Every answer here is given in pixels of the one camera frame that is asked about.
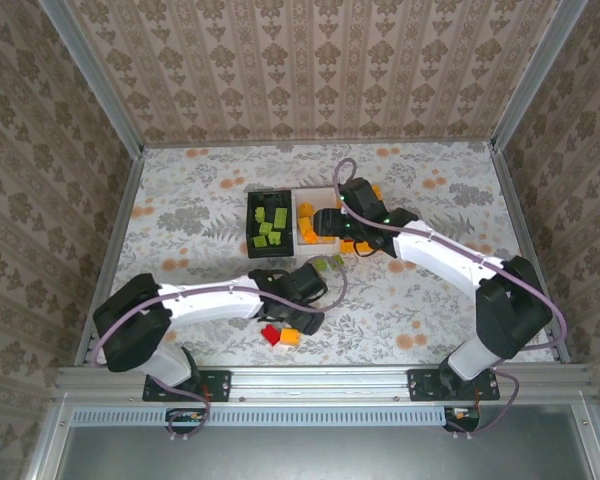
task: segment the table surface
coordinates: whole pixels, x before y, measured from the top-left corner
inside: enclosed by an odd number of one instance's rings
[[[158,282],[227,280],[255,268],[292,270],[307,257],[246,255],[248,191],[323,187],[344,157],[378,184],[388,209],[417,213],[440,233],[510,258],[518,244],[484,142],[284,145],[148,149],[114,291],[139,273]],[[343,255],[349,291],[320,330],[299,347],[271,347],[263,324],[227,319],[183,326],[165,341],[187,347],[199,365],[361,365],[438,363],[475,331],[474,299],[410,262]],[[341,279],[318,304],[337,297]],[[541,333],[535,341],[545,341]],[[517,361],[552,361],[549,351]]]

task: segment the patterned wallpaper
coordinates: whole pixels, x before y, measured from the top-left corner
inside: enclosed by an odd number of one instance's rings
[[[0,1],[0,479],[73,362],[130,159],[35,0]]]
[[[591,363],[600,385],[600,0],[588,3],[505,155],[573,358]]]
[[[69,0],[145,144],[488,138],[559,0]]]

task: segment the wallpaper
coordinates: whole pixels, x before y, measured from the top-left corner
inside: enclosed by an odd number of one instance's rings
[[[69,0],[151,146],[488,138],[559,0]]]
[[[73,362],[130,158],[35,1],[0,1],[0,479]]]
[[[247,192],[328,187],[345,157],[356,159],[357,175],[380,187],[388,208],[406,208],[485,255],[509,259],[518,252],[486,142],[145,149],[114,289],[144,272],[186,285],[256,268],[299,268],[309,257],[247,257]],[[343,259],[349,288],[342,305],[298,348],[272,348],[260,334],[264,325],[243,319],[177,327],[166,341],[187,347],[198,365],[207,366],[396,365],[439,363],[475,332],[473,296],[409,259]],[[327,306],[340,294],[342,279],[331,270],[322,275],[329,292],[319,302]],[[544,333],[539,340],[546,341]],[[552,356],[539,350],[516,360]]]
[[[578,20],[505,149],[540,263],[600,399],[600,0]]]

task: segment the green cube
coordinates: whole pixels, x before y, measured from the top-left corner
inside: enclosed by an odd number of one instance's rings
[[[313,267],[319,272],[325,271],[328,266],[329,265],[327,264],[327,261],[324,258],[319,258],[313,262]]]
[[[344,267],[344,260],[342,259],[342,257],[341,257],[340,255],[334,255],[334,256],[333,256],[333,259],[334,259],[336,262],[338,262],[338,264],[339,264],[341,267]]]
[[[253,237],[253,246],[256,248],[262,248],[267,246],[267,237]]]
[[[256,222],[258,222],[258,223],[264,222],[264,207],[256,208]]]
[[[276,216],[273,220],[273,228],[283,229],[287,226],[287,209],[276,208]]]
[[[260,224],[260,235],[269,235],[273,230],[273,224],[269,222],[262,222]]]
[[[280,245],[280,232],[270,232],[269,243],[271,245]]]

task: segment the purple cable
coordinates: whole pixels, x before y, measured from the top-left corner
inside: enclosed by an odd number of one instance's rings
[[[198,402],[201,402],[204,404],[204,416],[202,417],[202,420],[200,420],[200,423],[198,425],[196,425],[193,428],[193,430],[191,430],[189,433],[186,434],[187,437],[192,437],[193,435],[198,433],[202,429],[202,427],[204,427],[204,425],[209,421],[209,415],[211,414],[211,404],[207,401],[206,398],[201,397],[200,395],[197,395],[192,392],[187,392],[186,390],[180,390],[179,388],[170,387],[169,385],[164,383],[162,380],[157,379],[156,377],[151,377],[151,379],[154,382],[156,382],[156,384],[160,388],[162,388],[163,390],[165,390],[167,392],[174,393],[176,395],[182,395],[183,397],[193,398],[194,400],[197,400]],[[169,417],[169,423],[167,424],[167,430],[169,430],[169,433],[171,435],[173,435],[173,436],[180,435],[173,431],[173,421],[178,417],[187,415],[188,413],[192,413],[192,412],[182,411],[182,412],[173,412],[171,414],[171,416]]]
[[[322,308],[305,307],[304,305],[298,305],[297,303],[290,302],[286,298],[282,298],[273,293],[263,292],[261,290],[258,290],[257,288],[240,287],[240,286],[190,288],[189,290],[183,290],[182,292],[178,292],[178,293],[169,293],[166,295],[160,295],[158,297],[153,297],[153,298],[150,298],[149,300],[145,300],[141,304],[133,307],[131,310],[129,310],[127,313],[125,313],[123,316],[121,316],[113,325],[111,325],[109,330],[107,330],[105,332],[105,334],[102,335],[102,337],[100,337],[100,340],[98,341],[98,343],[96,343],[96,346],[93,347],[93,352],[91,354],[91,365],[96,365],[96,359],[98,357],[98,353],[102,349],[102,346],[105,343],[107,343],[107,341],[111,338],[111,336],[114,333],[116,333],[116,331],[122,325],[124,325],[125,322],[127,322],[131,317],[133,317],[136,313],[140,312],[141,310],[144,310],[147,307],[150,307],[151,305],[153,305],[155,303],[168,301],[168,300],[175,300],[178,297],[190,297],[192,295],[202,295],[205,293],[219,293],[219,292],[229,292],[229,291],[246,292],[246,293],[254,293],[254,294],[260,295],[262,297],[270,298],[271,300],[275,300],[276,302],[282,303],[283,305],[286,305],[287,307],[295,308],[296,310],[300,310],[301,312],[309,312],[309,313],[327,312],[327,311],[337,307],[342,302],[345,294],[347,293],[347,286],[349,283],[348,283],[347,275],[344,271],[344,268],[340,264],[338,264],[338,262],[334,261],[331,257],[328,257],[326,255],[318,255],[318,256],[312,257],[307,262],[311,262],[312,260],[318,260],[318,259],[324,259],[324,260],[327,260],[328,262],[332,262],[332,265],[337,265],[338,270],[340,271],[340,274],[342,275],[342,291],[340,292],[340,296],[331,305],[328,305],[328,306],[322,307]]]
[[[449,425],[451,425],[452,427],[458,429],[460,432],[465,433],[467,435],[467,438],[472,437],[474,435],[480,435],[481,433],[484,433],[484,432],[486,432],[488,430],[491,430],[495,426],[495,424],[498,423],[500,420],[502,420],[502,417],[504,417],[506,415],[506,413],[511,408],[511,405],[513,405],[513,402],[515,402],[516,397],[518,396],[518,392],[520,392],[520,382],[518,381],[518,379],[516,377],[514,377],[513,375],[509,375],[508,373],[499,372],[495,368],[491,368],[490,370],[493,373],[495,373],[496,375],[500,375],[501,377],[505,377],[505,378],[508,378],[509,380],[511,380],[513,382],[513,393],[511,394],[511,397],[509,398],[509,401],[507,402],[507,404],[504,406],[504,408],[502,410],[500,410],[500,413],[498,413],[498,415],[496,416],[496,418],[494,418],[493,420],[491,420],[484,427],[480,427],[477,430],[474,430],[473,432],[467,432],[460,425],[458,425],[458,424],[456,424],[454,422],[450,422],[449,420],[447,420],[447,423]]]
[[[345,158],[343,160],[340,161],[340,163],[338,163],[338,165],[336,165],[336,169],[335,172],[333,174],[333,188],[336,191],[336,198],[340,198],[342,207],[345,209],[345,211],[351,215],[353,218],[355,218],[356,220],[358,220],[361,223],[367,224],[371,227],[374,228],[380,228],[382,230],[388,230],[391,232],[399,232],[399,233],[411,233],[413,235],[418,235],[420,237],[424,237],[427,239],[431,239],[435,242],[438,242],[441,245],[444,245],[445,247],[447,247],[449,250],[452,250],[456,253],[459,253],[460,255],[468,258],[469,260],[472,260],[476,263],[479,263],[481,265],[484,265],[485,268],[488,268],[491,271],[496,272],[497,274],[501,275],[502,277],[506,278],[507,280],[509,280],[511,283],[516,284],[517,286],[519,286],[520,288],[525,289],[527,292],[529,292],[531,295],[533,295],[534,297],[538,298],[542,303],[544,303],[547,307],[549,307],[551,309],[551,311],[553,312],[553,314],[556,316],[556,318],[558,319],[558,323],[560,324],[560,332],[558,334],[558,336],[554,339],[551,340],[549,342],[540,344],[540,345],[527,345],[525,347],[522,348],[522,350],[540,350],[543,348],[553,348],[556,345],[562,343],[565,338],[567,337],[567,322],[564,319],[564,316],[562,315],[562,312],[560,311],[560,309],[551,301],[549,300],[542,292],[538,291],[537,289],[533,288],[531,285],[527,284],[526,282],[523,282],[522,280],[520,280],[519,278],[511,275],[509,272],[506,272],[505,270],[503,270],[500,267],[497,267],[491,263],[488,262],[484,262],[483,258],[479,257],[478,255],[475,255],[473,253],[467,252],[459,247],[457,247],[456,245],[454,245],[453,243],[449,243],[448,241],[446,241],[443,238],[440,238],[438,235],[432,235],[431,237],[424,233],[421,232],[420,230],[415,230],[412,228],[408,228],[408,227],[394,227],[391,225],[385,225],[382,223],[376,223],[376,222],[372,222],[370,220],[367,220],[366,218],[358,215],[356,212],[354,212],[351,207],[349,207],[349,205],[347,205],[343,200],[342,200],[342,196],[340,195],[340,188],[338,187],[338,177],[340,174],[340,169],[342,168],[342,166],[345,163],[350,163],[351,166],[353,167],[353,171],[351,172],[351,175],[349,176],[348,180],[351,180],[353,178],[353,176],[356,173],[356,170],[358,168],[358,164],[356,163],[356,161],[353,158]]]

